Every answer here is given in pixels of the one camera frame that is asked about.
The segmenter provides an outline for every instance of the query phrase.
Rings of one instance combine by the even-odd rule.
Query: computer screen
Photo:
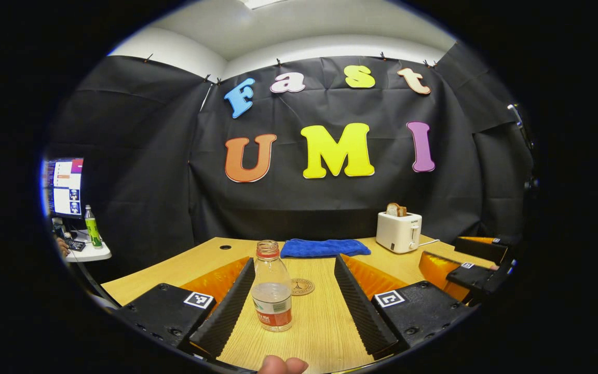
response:
[[[45,161],[45,194],[48,213],[66,218],[83,217],[81,177],[83,158],[57,158]]]

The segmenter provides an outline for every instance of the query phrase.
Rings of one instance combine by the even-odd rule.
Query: white wall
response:
[[[186,36],[159,28],[144,28],[130,36],[110,56],[124,55],[146,59],[154,53],[152,60],[176,66],[199,76],[226,79],[280,62],[289,62],[315,57],[332,56],[374,56],[384,52],[385,57],[414,62],[424,60],[433,64],[444,56],[446,50],[399,38],[373,35],[325,35],[279,43],[254,50],[226,61],[213,50]]]
[[[255,50],[229,61],[222,79],[246,73],[264,66],[315,57],[332,56],[373,56],[414,62],[426,60],[430,64],[439,61],[446,50],[438,50],[426,45],[398,38],[373,35],[325,35],[279,43]]]
[[[199,76],[216,78],[223,76],[227,61],[218,53],[198,42],[172,31],[159,28],[144,28],[131,35],[108,56],[133,56],[146,59],[154,53],[152,60],[176,66]]]

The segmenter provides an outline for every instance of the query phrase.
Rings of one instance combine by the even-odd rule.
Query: white ceiling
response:
[[[200,0],[150,24],[187,36],[226,60],[322,35],[379,35],[447,51],[454,39],[387,0],[286,0],[251,10],[240,0]]]

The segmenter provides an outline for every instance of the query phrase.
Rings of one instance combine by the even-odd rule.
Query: power cord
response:
[[[419,244],[418,246],[419,247],[420,246],[425,246],[426,244],[432,244],[432,243],[439,242],[439,241],[440,241],[439,239],[435,239],[435,240],[431,240],[429,242],[425,242],[425,243]]]
[[[76,232],[79,232],[79,233],[81,233],[81,234],[85,234],[86,236],[89,236],[89,232],[85,232],[85,231],[82,231],[82,230],[78,230],[78,228],[77,228],[77,227],[75,227],[75,225],[73,225],[72,223],[70,223],[70,222],[67,222],[67,223],[68,223],[68,224],[69,224],[69,226],[70,226],[70,227],[72,227],[72,228],[73,228],[73,230],[75,230]]]

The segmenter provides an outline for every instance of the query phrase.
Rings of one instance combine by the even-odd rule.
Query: white toaster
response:
[[[419,247],[422,233],[422,216],[406,213],[403,217],[388,215],[386,211],[377,214],[377,241],[384,248],[395,253],[406,253]]]

